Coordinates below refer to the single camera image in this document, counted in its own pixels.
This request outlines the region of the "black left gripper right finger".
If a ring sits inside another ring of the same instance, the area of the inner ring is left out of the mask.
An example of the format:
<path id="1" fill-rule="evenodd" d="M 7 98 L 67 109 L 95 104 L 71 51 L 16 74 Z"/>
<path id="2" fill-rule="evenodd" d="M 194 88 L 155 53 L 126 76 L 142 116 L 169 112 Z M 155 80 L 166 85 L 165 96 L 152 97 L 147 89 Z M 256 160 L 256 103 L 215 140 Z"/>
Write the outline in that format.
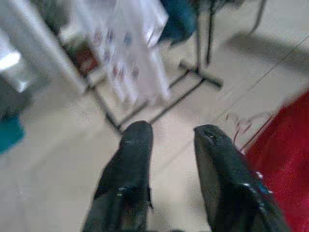
<path id="1" fill-rule="evenodd" d="M 228 135 L 207 124 L 194 129 L 195 156 L 207 221 L 213 232 L 288 232 L 273 193 Z"/>

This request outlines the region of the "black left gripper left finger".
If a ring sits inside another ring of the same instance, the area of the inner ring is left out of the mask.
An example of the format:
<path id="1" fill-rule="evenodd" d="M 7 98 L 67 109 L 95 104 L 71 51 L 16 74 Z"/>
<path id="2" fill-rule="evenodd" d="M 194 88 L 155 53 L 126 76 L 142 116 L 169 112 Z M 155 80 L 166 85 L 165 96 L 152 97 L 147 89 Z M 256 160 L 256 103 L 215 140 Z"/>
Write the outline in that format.
<path id="1" fill-rule="evenodd" d="M 102 171 L 82 230 L 145 232 L 151 207 L 149 186 L 153 129 L 146 121 L 132 123 Z"/>

